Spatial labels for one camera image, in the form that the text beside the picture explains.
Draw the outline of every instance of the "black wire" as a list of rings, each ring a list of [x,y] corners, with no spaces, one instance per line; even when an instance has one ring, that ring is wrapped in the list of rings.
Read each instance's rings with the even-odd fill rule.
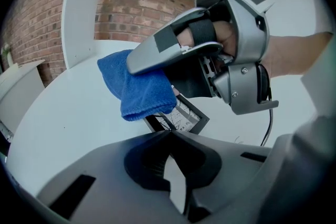
[[[268,100],[269,101],[272,101],[272,91],[271,91],[271,88],[268,89]],[[270,109],[269,110],[269,124],[268,124],[268,128],[267,128],[267,131],[266,131],[266,134],[263,138],[263,141],[261,142],[260,146],[265,146],[268,138],[269,138],[269,134],[271,132],[271,129],[272,129],[272,126],[273,126],[273,109]]]

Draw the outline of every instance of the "hand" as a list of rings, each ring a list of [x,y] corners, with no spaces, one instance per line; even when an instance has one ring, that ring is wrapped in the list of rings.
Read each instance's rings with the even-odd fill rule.
[[[213,24],[216,31],[217,41],[223,45],[223,52],[234,57],[236,53],[236,34],[232,24],[225,21],[217,21]],[[184,29],[177,36],[177,39],[181,46],[194,46],[194,39],[189,28]],[[271,61],[269,60],[269,57],[265,57],[265,59],[266,60],[263,61],[262,64],[271,77]],[[215,62],[217,70],[219,70],[222,65],[222,62]]]

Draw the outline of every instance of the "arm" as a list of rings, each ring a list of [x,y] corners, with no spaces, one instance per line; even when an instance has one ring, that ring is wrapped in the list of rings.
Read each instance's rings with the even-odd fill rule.
[[[261,63],[271,78],[304,74],[323,52],[331,37],[327,32],[307,37],[271,36],[268,51]]]
[[[214,22],[218,42],[223,44],[225,53],[234,56],[236,37],[230,23]],[[261,64],[265,66],[271,78],[287,74],[304,74],[317,60],[327,46],[332,35],[318,33],[308,37],[271,36],[268,50]],[[177,39],[182,46],[193,46],[190,29],[185,29]]]

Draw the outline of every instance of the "velcro strap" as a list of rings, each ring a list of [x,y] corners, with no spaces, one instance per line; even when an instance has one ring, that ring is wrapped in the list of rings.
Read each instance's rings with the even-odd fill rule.
[[[190,23],[189,28],[193,35],[195,46],[205,42],[217,41],[216,31],[210,19],[198,20]]]

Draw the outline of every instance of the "towel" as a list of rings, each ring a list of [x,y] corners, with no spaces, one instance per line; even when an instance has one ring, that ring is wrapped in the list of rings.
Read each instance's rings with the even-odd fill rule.
[[[131,51],[116,52],[97,61],[107,88],[121,100],[121,116],[136,121],[157,112],[169,114],[177,100],[168,78],[161,69],[131,75],[126,66]]]

